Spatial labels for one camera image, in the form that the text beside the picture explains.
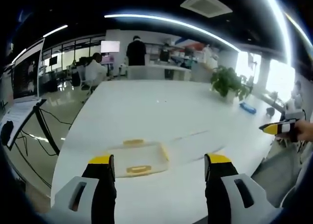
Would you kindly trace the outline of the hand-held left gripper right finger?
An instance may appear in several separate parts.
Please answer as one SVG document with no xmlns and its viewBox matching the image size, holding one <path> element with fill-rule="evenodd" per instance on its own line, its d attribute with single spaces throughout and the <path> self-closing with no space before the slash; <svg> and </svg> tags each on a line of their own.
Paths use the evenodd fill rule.
<svg viewBox="0 0 313 224">
<path fill-rule="evenodd" d="M 226 156 L 204 155 L 208 224 L 259 224 L 270 212 L 265 190 Z"/>
</svg>

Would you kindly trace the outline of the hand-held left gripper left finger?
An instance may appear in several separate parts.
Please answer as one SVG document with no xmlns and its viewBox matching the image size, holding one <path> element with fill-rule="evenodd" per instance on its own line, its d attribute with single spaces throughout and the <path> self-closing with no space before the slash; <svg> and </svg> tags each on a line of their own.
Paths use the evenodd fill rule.
<svg viewBox="0 0 313 224">
<path fill-rule="evenodd" d="M 113 224 L 116 199 L 114 156 L 90 160 L 82 176 L 72 178 L 55 195 L 51 224 Z"/>
</svg>

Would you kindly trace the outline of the person's right hand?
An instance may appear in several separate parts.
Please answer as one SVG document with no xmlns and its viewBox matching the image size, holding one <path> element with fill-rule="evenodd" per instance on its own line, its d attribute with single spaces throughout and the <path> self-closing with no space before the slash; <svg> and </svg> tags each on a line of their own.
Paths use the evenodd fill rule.
<svg viewBox="0 0 313 224">
<path fill-rule="evenodd" d="M 298 130 L 297 139 L 299 141 L 313 142 L 313 124 L 311 122 L 299 120 L 295 127 Z"/>
</svg>

